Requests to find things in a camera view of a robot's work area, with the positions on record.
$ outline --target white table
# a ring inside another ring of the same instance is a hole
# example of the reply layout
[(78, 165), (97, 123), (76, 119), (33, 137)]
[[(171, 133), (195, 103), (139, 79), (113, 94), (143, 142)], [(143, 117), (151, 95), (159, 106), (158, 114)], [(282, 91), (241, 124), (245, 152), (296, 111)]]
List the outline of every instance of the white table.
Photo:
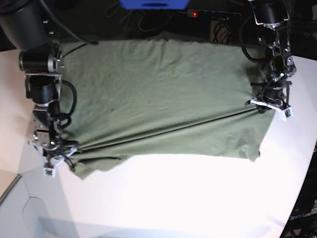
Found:
[(16, 177), (33, 103), (24, 96), (18, 51), (0, 53), (0, 196)]
[[(25, 144), (19, 172), (30, 196), (46, 204), (60, 237), (278, 238), (317, 139), (317, 62), (296, 57), (295, 64), (290, 95), (295, 117), (288, 122), (274, 117), (255, 163), (195, 155), (137, 156), (85, 180), (62, 165), (58, 178), (51, 179), (43, 177), (40, 160)], [(23, 84), (22, 76), (11, 80)], [(6, 138), (14, 141), (14, 133)]]

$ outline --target green cloth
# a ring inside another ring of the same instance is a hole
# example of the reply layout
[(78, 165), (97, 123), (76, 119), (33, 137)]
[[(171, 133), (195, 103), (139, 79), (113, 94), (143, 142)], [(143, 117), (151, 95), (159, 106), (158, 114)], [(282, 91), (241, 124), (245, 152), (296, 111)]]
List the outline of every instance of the green cloth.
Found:
[[(71, 158), (81, 178), (142, 154), (259, 156), (273, 113), (245, 107), (249, 80), (260, 70), (239, 47), (107, 41), (73, 52), (64, 64), (64, 79), (78, 92), (67, 131), (80, 142), (82, 153)], [(71, 101), (63, 89), (64, 112)]]

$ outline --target blue container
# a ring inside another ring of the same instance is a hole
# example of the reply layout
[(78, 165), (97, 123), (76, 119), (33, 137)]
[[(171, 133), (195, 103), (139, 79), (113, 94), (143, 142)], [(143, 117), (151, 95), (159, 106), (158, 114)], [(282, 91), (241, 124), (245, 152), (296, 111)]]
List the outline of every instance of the blue container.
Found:
[(126, 9), (184, 9), (189, 0), (120, 0)]

